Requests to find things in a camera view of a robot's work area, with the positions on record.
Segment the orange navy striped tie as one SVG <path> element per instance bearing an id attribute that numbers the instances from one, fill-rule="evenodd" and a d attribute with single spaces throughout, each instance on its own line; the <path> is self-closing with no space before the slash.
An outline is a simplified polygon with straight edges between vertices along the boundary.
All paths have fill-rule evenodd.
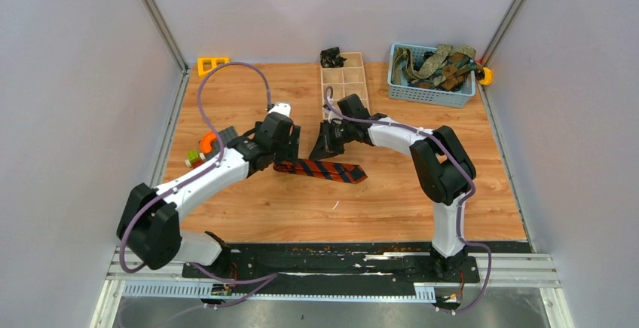
<path id="1" fill-rule="evenodd" d="M 365 171 L 356 164 L 313 161 L 308 159 L 298 159 L 295 162 L 279 161 L 274 163 L 273 169 L 281 173 L 309 176 L 349 184 L 358 184 L 368 178 Z"/>

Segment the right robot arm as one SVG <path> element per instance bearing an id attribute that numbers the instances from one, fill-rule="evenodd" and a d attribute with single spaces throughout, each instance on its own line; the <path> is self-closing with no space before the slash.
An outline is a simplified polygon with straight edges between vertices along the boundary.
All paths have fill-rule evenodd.
<path id="1" fill-rule="evenodd" d="M 320 123 L 319 136 L 309 159 L 320 160 L 344 153 L 350 142 L 365 143 L 412 158 L 418 182 L 433 202 L 435 233 L 430 249 L 430 270 L 447 281 L 460 271 L 467 257 L 463 235 L 464 197 L 472 191 L 476 169 L 454 130 L 442 125 L 434 130 L 401 124 L 375 114 L 368 121 L 336 118 Z"/>

